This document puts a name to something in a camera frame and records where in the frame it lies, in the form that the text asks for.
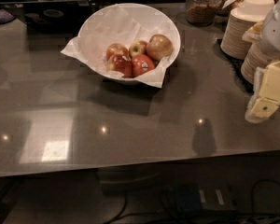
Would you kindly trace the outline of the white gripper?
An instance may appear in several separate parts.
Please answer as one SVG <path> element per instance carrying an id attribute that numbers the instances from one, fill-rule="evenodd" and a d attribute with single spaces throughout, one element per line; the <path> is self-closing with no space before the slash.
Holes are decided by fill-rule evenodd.
<path id="1" fill-rule="evenodd" d="M 242 36 L 254 43 L 260 38 L 260 50 L 274 59 L 280 59 L 280 0 L 268 13 L 264 22 L 258 21 Z M 254 76 L 254 94 L 251 97 L 245 119 L 261 123 L 269 119 L 280 107 L 280 61 L 265 68 L 257 68 Z"/>

